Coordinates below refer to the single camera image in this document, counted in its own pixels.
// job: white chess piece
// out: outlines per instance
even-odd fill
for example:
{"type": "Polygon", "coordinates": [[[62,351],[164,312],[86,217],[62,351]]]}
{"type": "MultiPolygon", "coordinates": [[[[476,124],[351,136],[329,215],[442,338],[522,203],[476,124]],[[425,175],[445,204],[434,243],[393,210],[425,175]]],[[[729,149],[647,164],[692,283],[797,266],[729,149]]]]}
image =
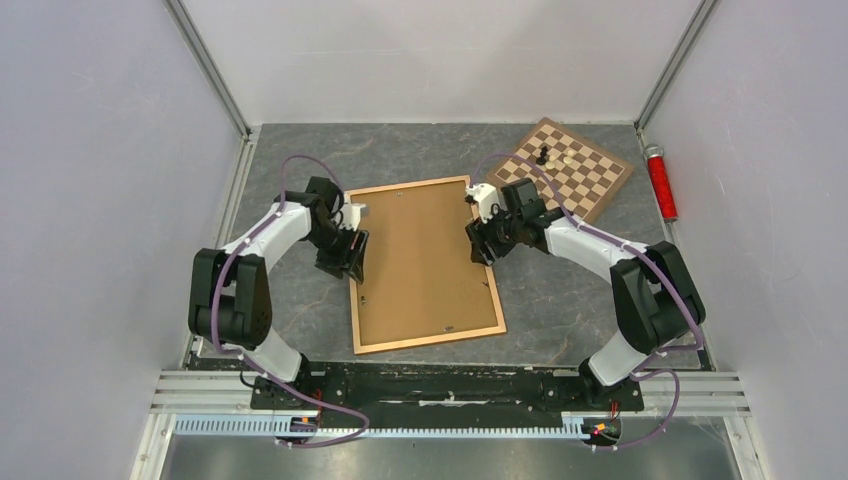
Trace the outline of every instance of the white chess piece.
{"type": "Polygon", "coordinates": [[[565,151],[565,164],[571,165],[571,162],[574,161],[575,155],[577,155],[577,150],[574,150],[573,148],[569,148],[568,150],[566,150],[565,151]]]}

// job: white panel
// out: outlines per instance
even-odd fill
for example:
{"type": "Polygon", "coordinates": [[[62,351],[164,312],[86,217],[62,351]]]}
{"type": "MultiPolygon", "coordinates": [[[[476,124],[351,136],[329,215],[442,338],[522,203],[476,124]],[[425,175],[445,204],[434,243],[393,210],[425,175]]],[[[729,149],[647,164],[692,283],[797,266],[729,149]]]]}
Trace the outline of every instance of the white panel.
{"type": "Polygon", "coordinates": [[[252,124],[633,120],[697,0],[188,0],[252,124]]]}
{"type": "Polygon", "coordinates": [[[0,59],[0,478],[128,478],[239,139],[161,1],[1,2],[0,59]]]}
{"type": "Polygon", "coordinates": [[[812,3],[721,2],[648,129],[711,346],[777,479],[848,469],[823,436],[848,396],[848,3],[812,3]]]}

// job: black chess piece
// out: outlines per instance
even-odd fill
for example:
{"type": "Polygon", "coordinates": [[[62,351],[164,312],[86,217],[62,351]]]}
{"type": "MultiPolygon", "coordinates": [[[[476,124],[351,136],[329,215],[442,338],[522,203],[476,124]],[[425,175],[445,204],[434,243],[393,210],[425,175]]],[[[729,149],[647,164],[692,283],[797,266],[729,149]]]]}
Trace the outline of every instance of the black chess piece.
{"type": "Polygon", "coordinates": [[[544,165],[548,163],[548,146],[544,145],[539,151],[539,158],[536,159],[536,165],[544,165]]]}

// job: cork board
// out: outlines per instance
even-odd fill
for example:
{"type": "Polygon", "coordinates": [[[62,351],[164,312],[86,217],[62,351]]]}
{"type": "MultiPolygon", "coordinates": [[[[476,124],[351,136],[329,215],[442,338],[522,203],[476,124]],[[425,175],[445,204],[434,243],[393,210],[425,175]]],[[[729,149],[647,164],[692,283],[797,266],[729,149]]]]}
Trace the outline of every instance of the cork board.
{"type": "Polygon", "coordinates": [[[365,281],[350,282],[354,353],[506,332],[492,269],[471,262],[469,177],[348,192],[368,205],[365,281]]]}

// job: chessboard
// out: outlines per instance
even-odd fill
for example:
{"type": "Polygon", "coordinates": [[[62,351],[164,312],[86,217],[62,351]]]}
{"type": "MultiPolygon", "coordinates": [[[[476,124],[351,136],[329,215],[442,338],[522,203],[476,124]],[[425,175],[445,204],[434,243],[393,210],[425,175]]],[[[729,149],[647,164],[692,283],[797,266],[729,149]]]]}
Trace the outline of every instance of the chessboard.
{"type": "MultiPolygon", "coordinates": [[[[633,166],[617,155],[549,118],[533,127],[515,154],[536,164],[543,146],[548,147],[548,161],[539,168],[562,194],[565,208],[589,223],[606,209],[633,173],[633,166]]],[[[486,180],[497,187],[522,178],[530,178],[536,184],[548,209],[557,207],[554,192],[524,162],[507,158],[486,175],[486,180]]]]}

